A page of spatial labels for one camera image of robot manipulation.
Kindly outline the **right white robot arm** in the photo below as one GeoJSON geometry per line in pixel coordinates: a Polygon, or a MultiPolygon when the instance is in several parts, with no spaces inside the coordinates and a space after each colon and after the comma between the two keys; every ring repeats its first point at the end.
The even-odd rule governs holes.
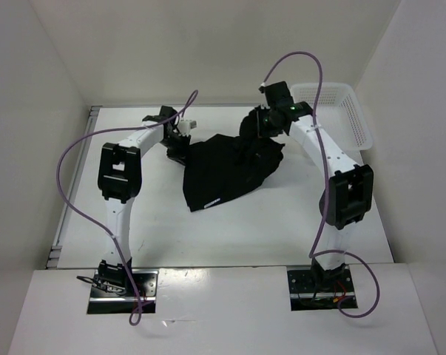
{"type": "Polygon", "coordinates": [[[322,173],[322,220],[309,256],[314,290],[326,291],[341,279],[351,235],[371,210],[373,169],[345,154],[320,124],[317,105],[296,102],[286,82],[261,84],[259,91],[266,104],[256,108],[257,134],[261,138],[287,134],[322,173]]]}

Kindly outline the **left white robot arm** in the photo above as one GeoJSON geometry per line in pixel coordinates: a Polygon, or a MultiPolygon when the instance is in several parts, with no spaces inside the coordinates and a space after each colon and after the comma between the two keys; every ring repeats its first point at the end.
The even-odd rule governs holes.
{"type": "Polygon", "coordinates": [[[191,131],[196,127],[195,121],[186,120],[170,106],[162,106],[157,115],[147,115],[126,138],[102,146],[98,188],[105,200],[105,227],[111,244],[93,279],[95,287],[119,296],[133,292],[129,231],[132,205],[143,182],[142,158],[161,144],[172,160],[183,163],[191,131]]]}

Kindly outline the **black shorts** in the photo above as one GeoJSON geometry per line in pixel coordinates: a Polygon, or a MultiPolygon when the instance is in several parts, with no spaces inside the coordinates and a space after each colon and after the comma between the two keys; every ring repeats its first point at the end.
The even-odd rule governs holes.
{"type": "Polygon", "coordinates": [[[183,196],[191,212],[235,200],[259,188],[283,160],[282,143],[257,136],[256,113],[242,120],[235,137],[216,134],[190,143],[183,196]]]}

